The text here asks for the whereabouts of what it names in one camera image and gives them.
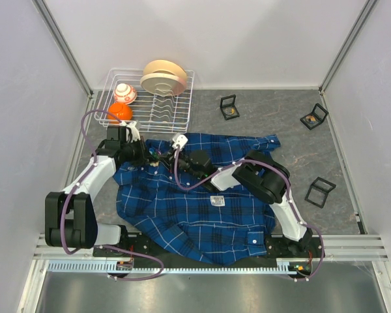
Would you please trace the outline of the round orange picture brooch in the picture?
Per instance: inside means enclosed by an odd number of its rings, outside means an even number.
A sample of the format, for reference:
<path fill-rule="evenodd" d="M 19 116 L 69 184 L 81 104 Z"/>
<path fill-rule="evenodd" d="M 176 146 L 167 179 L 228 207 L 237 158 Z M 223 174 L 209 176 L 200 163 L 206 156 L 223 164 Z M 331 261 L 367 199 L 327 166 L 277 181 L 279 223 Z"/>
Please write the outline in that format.
<path fill-rule="evenodd" d="M 234 109 L 233 108 L 226 108 L 225 109 L 225 114 L 226 115 L 233 115 L 234 114 Z"/>

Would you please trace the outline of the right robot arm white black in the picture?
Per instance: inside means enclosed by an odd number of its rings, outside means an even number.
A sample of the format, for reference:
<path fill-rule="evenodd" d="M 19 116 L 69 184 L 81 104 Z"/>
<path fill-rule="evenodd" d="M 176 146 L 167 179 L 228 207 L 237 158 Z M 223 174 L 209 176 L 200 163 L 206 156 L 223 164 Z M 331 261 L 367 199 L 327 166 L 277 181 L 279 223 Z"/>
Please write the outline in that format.
<path fill-rule="evenodd" d="M 243 186 L 261 202 L 270 206 L 280 222 L 283 238 L 271 252 L 277 256 L 301 256 L 310 249 L 313 232 L 300 217 L 290 199 L 289 171 L 258 150 L 250 150 L 239 161 L 223 168 L 216 167 L 203 150 L 177 156 L 171 148 L 159 154 L 158 160 L 171 172 L 182 170 L 199 179 L 209 192 L 221 192 Z"/>

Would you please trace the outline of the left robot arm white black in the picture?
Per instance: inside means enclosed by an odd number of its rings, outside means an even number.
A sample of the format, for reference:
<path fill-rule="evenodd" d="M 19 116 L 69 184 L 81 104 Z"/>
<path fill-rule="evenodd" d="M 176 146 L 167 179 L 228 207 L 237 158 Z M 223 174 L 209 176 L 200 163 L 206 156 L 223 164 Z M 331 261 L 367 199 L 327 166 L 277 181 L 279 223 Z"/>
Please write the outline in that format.
<path fill-rule="evenodd" d="M 107 127 L 107 136 L 80 175 L 62 191 L 50 192 L 45 199 L 45 241 L 62 247 L 67 254 L 79 249 L 107 245 L 115 256 L 124 256 L 130 241 L 122 236 L 124 226 L 96 221 L 94 200 L 107 180 L 126 162 L 140 166 L 149 161 L 138 123 Z"/>

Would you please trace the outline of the blue plaid shirt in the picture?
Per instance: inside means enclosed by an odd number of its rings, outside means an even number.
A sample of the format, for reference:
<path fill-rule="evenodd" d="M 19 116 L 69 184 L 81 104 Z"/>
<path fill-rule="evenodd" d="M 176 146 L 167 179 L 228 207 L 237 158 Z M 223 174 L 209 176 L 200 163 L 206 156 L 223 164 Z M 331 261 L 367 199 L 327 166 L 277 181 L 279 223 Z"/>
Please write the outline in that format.
<path fill-rule="evenodd" d="M 169 252 L 218 265 L 267 253 L 274 213 L 243 186 L 218 194 L 202 186 L 184 191 L 197 179 L 184 172 L 176 179 L 162 164 L 125 163 L 113 178 L 118 215 Z M 211 196 L 223 196 L 225 206 L 212 206 Z"/>

